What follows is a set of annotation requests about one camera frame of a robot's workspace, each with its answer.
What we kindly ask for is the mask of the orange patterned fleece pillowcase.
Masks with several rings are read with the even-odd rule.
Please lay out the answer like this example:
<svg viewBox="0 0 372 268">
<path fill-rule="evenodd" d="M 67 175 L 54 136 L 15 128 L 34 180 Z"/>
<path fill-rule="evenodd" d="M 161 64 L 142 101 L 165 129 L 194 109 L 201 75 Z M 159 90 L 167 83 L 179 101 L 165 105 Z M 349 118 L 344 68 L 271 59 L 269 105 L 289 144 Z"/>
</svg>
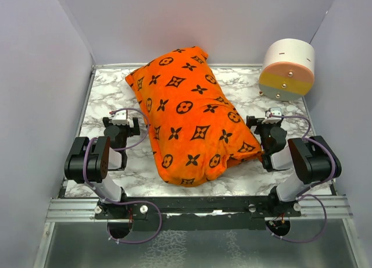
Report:
<svg viewBox="0 0 372 268">
<path fill-rule="evenodd" d="M 262 157 L 259 141 L 226 98 L 200 47 L 175 49 L 131 72 L 160 178 L 182 187 Z"/>
</svg>

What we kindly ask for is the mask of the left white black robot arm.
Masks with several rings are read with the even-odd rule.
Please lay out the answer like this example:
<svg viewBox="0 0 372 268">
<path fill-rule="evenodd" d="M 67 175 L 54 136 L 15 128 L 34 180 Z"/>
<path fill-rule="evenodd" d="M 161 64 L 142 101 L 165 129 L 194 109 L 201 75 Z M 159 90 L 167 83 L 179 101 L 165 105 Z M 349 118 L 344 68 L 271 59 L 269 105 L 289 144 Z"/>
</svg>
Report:
<svg viewBox="0 0 372 268">
<path fill-rule="evenodd" d="M 99 196 L 99 206 L 108 205 L 108 211 L 115 218 L 128 213 L 126 194 L 117 185 L 110 171 L 123 171 L 127 166 L 127 139 L 139 136 L 138 118 L 104 117 L 103 136 L 98 138 L 77 137 L 74 139 L 65 161 L 64 173 L 68 180 L 86 184 Z"/>
</svg>

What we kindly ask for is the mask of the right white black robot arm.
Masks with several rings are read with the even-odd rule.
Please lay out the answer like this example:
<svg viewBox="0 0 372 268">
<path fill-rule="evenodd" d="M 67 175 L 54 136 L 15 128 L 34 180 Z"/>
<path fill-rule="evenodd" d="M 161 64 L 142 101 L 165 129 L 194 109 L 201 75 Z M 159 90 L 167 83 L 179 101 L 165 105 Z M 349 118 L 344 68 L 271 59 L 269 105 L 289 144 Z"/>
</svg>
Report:
<svg viewBox="0 0 372 268">
<path fill-rule="evenodd" d="M 300 196 L 342 172 L 341 162 L 322 136 L 286 139 L 287 131 L 281 127 L 285 118 L 271 112 L 265 118 L 246 118 L 246 125 L 254 127 L 260 137 L 263 168 L 268 172 L 294 168 L 294 173 L 268 195 L 267 210 L 273 216 L 281 216 Z"/>
</svg>

